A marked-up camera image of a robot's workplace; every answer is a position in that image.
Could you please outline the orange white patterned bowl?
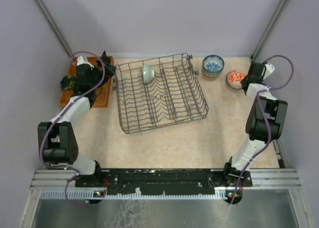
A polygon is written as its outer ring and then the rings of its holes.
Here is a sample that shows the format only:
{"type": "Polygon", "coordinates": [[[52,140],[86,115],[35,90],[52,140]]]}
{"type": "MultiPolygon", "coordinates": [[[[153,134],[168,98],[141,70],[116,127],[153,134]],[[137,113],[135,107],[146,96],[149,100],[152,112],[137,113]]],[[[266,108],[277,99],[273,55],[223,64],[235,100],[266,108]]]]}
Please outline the orange white patterned bowl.
{"type": "Polygon", "coordinates": [[[230,71],[226,75],[226,82],[232,86],[242,86],[241,81],[246,77],[246,74],[240,71],[230,71]]]}

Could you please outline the green leaf patterned bowl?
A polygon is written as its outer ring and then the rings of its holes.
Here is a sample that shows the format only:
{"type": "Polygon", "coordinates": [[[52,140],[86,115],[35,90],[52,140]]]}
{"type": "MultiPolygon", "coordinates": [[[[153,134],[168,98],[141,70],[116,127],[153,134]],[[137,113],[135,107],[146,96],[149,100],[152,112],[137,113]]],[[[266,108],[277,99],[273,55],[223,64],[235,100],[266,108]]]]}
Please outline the green leaf patterned bowl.
{"type": "Polygon", "coordinates": [[[234,87],[234,88],[242,88],[241,86],[239,86],[239,87],[237,87],[237,86],[232,86],[231,84],[229,84],[229,83],[227,83],[227,82],[226,82],[226,85],[229,86],[229,87],[234,87]]]}

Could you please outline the blue white floral bowl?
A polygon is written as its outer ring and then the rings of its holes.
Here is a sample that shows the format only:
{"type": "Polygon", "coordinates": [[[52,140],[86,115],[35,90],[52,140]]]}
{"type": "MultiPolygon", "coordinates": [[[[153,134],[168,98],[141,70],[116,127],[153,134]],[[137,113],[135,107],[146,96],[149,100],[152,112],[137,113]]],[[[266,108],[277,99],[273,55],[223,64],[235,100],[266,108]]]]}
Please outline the blue white floral bowl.
{"type": "Polygon", "coordinates": [[[219,71],[224,68],[225,62],[218,55],[206,56],[202,61],[202,67],[208,71],[219,71]]]}

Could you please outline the blue lattice patterned bowl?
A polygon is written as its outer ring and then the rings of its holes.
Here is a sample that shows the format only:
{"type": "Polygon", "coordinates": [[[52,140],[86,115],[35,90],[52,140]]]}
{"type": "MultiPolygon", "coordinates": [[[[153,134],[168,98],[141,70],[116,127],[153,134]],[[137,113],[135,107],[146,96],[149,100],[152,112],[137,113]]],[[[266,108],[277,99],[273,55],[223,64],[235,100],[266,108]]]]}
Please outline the blue lattice patterned bowl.
{"type": "Polygon", "coordinates": [[[204,76],[207,76],[207,77],[219,77],[220,76],[220,74],[209,74],[209,73],[205,73],[204,71],[202,71],[202,74],[204,76]]]}

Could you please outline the yellow blue patterned bowl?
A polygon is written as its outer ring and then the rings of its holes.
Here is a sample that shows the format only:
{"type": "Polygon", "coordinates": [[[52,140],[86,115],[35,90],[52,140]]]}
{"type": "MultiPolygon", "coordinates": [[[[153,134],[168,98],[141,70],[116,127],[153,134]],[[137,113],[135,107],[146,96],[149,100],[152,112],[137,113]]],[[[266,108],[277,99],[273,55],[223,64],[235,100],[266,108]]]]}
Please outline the yellow blue patterned bowl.
{"type": "Polygon", "coordinates": [[[209,74],[221,74],[223,70],[219,70],[219,71],[208,71],[206,69],[202,69],[202,71],[204,71],[205,73],[209,73],[209,74]]]}

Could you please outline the grey wire dish rack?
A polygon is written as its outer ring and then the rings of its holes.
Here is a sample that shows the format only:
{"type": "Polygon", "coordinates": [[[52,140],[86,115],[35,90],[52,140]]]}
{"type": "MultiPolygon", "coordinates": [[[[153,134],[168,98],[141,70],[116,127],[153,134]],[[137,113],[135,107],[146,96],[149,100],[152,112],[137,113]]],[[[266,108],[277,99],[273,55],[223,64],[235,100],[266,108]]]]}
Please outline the grey wire dish rack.
{"type": "Polygon", "coordinates": [[[187,53],[117,65],[114,90],[120,127],[126,134],[143,132],[206,118],[209,107],[187,53]],[[143,82],[143,65],[155,77],[143,82]]]}

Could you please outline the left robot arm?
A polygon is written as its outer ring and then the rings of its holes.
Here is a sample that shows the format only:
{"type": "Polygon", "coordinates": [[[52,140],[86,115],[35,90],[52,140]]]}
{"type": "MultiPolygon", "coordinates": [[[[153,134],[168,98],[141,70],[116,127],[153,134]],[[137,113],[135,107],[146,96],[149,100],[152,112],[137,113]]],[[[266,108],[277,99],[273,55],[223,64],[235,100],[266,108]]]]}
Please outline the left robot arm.
{"type": "Polygon", "coordinates": [[[86,181],[93,186],[101,185],[102,172],[96,170],[96,161],[79,152],[74,127],[93,107],[98,94],[96,90],[106,84],[114,75],[116,67],[106,53],[90,62],[86,52],[77,52],[72,60],[75,76],[63,81],[62,87],[72,91],[67,105],[48,122],[37,127],[39,158],[49,169],[70,169],[79,175],[86,175],[86,181]]]}

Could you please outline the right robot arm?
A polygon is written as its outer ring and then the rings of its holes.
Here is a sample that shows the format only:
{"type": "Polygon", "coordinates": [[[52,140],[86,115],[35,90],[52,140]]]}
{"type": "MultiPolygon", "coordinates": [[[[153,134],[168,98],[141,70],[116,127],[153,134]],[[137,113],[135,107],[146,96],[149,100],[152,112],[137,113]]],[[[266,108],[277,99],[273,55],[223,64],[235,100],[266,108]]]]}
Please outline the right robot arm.
{"type": "Polygon", "coordinates": [[[228,186],[248,184],[248,169],[252,161],[282,134],[288,103],[274,97],[264,83],[274,71],[275,67],[267,61],[251,62],[248,74],[241,81],[245,95],[254,102],[245,126],[247,137],[224,166],[222,178],[228,186]]]}

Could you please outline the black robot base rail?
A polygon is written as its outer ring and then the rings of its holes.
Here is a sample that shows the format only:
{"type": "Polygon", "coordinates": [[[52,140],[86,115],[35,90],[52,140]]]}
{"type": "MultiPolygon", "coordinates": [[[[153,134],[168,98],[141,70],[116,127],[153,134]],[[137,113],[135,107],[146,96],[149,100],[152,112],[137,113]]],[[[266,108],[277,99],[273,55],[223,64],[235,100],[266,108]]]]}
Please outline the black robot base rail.
{"type": "Polygon", "coordinates": [[[75,179],[77,188],[101,188],[96,198],[113,195],[190,197],[214,195],[216,188],[230,188],[226,200],[241,199],[242,189],[253,185],[248,171],[224,169],[101,169],[75,179]]]}

